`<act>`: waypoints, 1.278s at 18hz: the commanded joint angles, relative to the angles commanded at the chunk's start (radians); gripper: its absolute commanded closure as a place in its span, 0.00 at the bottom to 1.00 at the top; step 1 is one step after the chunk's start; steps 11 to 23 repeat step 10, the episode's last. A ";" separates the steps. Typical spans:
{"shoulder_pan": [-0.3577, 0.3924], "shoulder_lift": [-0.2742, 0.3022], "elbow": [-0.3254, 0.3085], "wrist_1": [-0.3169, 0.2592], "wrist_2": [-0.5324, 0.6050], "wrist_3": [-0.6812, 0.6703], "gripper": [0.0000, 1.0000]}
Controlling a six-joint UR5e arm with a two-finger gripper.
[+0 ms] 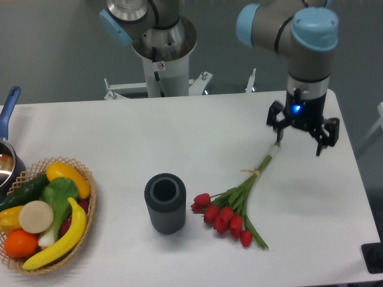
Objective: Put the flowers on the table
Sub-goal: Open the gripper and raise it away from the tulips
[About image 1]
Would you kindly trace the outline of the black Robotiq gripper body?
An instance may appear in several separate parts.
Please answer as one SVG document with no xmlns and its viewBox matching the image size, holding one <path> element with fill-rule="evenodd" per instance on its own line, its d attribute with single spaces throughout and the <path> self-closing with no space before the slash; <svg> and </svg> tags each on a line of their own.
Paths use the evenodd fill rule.
<svg viewBox="0 0 383 287">
<path fill-rule="evenodd" d="M 291 121 L 291 125 L 297 129 L 309 130 L 319 128 L 323 123 L 323 110 L 326 94 L 316 99 L 296 100 L 287 92 L 284 115 Z"/>
</svg>

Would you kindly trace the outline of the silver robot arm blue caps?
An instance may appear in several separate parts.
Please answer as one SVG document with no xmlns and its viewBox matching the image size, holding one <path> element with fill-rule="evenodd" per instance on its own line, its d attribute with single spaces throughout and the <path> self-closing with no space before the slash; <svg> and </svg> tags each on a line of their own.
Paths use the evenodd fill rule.
<svg viewBox="0 0 383 287">
<path fill-rule="evenodd" d="M 291 126 L 308 132 L 319 151 L 334 146 L 339 137 L 339 120 L 323 117 L 339 26 L 328 4 L 248 4 L 236 21 L 240 42 L 289 61 L 285 103 L 274 102 L 266 120 L 276 131 L 277 141 Z M 150 97 L 203 92 L 200 81 L 189 83 L 189 57 L 197 35 L 192 22 L 180 14 L 178 1 L 108 1 L 99 19 L 116 42 L 132 46 L 142 59 Z"/>
</svg>

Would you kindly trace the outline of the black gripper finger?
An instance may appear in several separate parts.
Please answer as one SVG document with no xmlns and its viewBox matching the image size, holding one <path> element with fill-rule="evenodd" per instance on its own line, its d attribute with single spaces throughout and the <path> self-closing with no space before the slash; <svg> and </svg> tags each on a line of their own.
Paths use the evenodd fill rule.
<svg viewBox="0 0 383 287">
<path fill-rule="evenodd" d="M 311 136 L 317 141 L 315 155 L 320 156 L 323 149 L 328 146 L 334 147 L 339 139 L 340 119 L 322 119 L 318 126 L 314 127 Z"/>
<path fill-rule="evenodd" d="M 278 119 L 278 115 L 282 113 L 284 118 L 282 120 Z M 284 135 L 284 129 L 292 124 L 292 119 L 285 114 L 285 107 L 279 101 L 274 101 L 271 104 L 266 124 L 271 126 L 276 132 L 276 141 L 281 142 Z"/>
</svg>

